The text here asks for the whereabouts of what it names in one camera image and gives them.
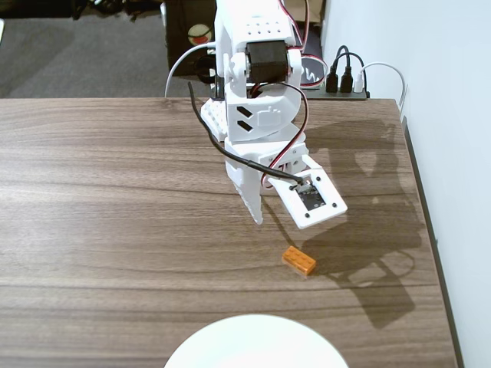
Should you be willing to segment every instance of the wood grain surface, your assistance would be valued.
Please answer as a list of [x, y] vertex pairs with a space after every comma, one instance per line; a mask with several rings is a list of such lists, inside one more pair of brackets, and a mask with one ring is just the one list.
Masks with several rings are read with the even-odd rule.
[[273, 195], [255, 225], [189, 100], [0, 100], [0, 366], [162, 367], [249, 313], [351, 367], [454, 366], [395, 102], [312, 101], [306, 134], [348, 211], [300, 231]]

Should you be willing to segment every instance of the gray carpet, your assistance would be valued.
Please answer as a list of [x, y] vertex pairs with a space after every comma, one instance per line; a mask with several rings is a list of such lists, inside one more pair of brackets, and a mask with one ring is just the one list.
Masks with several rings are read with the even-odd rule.
[[[160, 13], [134, 23], [91, 10], [77, 21], [5, 19], [0, 97], [162, 97], [168, 72]], [[169, 96], [188, 96], [186, 83], [173, 78]]]

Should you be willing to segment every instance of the white bowl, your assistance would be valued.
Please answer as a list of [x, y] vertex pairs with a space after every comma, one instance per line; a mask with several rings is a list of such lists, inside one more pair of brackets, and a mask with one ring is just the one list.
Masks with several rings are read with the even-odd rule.
[[166, 368], [348, 368], [321, 335], [286, 318], [247, 314], [219, 320], [177, 348]]

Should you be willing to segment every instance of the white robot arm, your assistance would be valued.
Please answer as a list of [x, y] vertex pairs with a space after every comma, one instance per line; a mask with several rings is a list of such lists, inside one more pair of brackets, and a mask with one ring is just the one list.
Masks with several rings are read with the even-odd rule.
[[202, 106], [202, 119], [228, 153], [297, 178], [266, 176], [226, 158], [227, 174], [255, 222], [262, 223], [261, 194], [273, 187], [299, 228], [345, 212], [292, 123], [301, 99], [306, 114], [308, 106], [300, 90], [302, 56], [278, 0], [217, 0], [215, 35], [216, 95]]

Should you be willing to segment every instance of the black cable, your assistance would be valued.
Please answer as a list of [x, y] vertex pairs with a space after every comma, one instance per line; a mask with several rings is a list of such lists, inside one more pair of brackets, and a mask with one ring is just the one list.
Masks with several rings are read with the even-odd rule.
[[274, 176], [274, 177], [280, 178], [280, 179], [295, 180], [298, 184], [300, 184], [300, 185], [303, 184], [304, 180], [303, 180], [303, 178], [301, 178], [299, 176], [288, 174], [286, 172], [275, 170], [275, 169], [270, 169], [267, 166], [261, 165], [260, 163], [256, 163], [254, 161], [251, 161], [250, 159], [244, 159], [240, 156], [236, 156], [233, 153], [224, 149], [222, 146], [220, 146], [220, 143], [215, 138], [215, 136], [213, 135], [213, 132], [208, 127], [205, 120], [203, 120], [203, 118], [201, 117], [201, 114], [198, 111], [198, 108], [196, 107], [196, 98], [194, 97], [194, 90], [193, 90], [193, 85], [191, 84], [191, 82], [188, 82], [187, 87], [189, 88], [189, 95], [191, 96], [191, 104], [193, 105], [193, 110], [194, 110], [196, 117], [198, 118], [201, 125], [203, 125], [204, 128], [206, 129], [206, 132], [208, 132], [209, 140], [211, 140], [212, 145], [214, 145], [214, 147], [221, 154], [223, 154], [224, 156], [226, 156], [230, 159], [233, 159], [234, 161], [236, 161], [238, 163], [241, 163], [242, 165], [246, 165], [246, 166], [250, 167], [251, 169], [258, 170], [259, 172], [264, 173], [266, 175]]
[[[343, 54], [339, 54], [335, 58], [334, 62], [332, 63], [332, 67], [334, 69], [338, 69], [338, 61], [339, 61], [339, 59], [341, 59], [343, 56], [346, 56], [346, 55], [351, 55], [351, 56], [356, 57], [360, 61], [361, 67], [364, 67], [365, 66], [363, 60], [361, 60], [360, 55], [355, 54], [354, 52], [344, 52]], [[365, 93], [367, 94], [368, 93], [368, 89], [367, 89], [367, 73], [365, 71], [363, 71], [363, 79], [364, 79]]]
[[348, 46], [346, 46], [345, 44], [342, 44], [339, 49], [338, 49], [338, 52], [336, 53], [336, 57], [338, 57], [341, 53], [341, 51], [343, 51], [347, 53], [346, 55], [346, 66], [347, 67], [350, 67], [351, 66], [351, 58], [350, 58], [350, 55], [349, 55], [349, 50], [348, 50]]

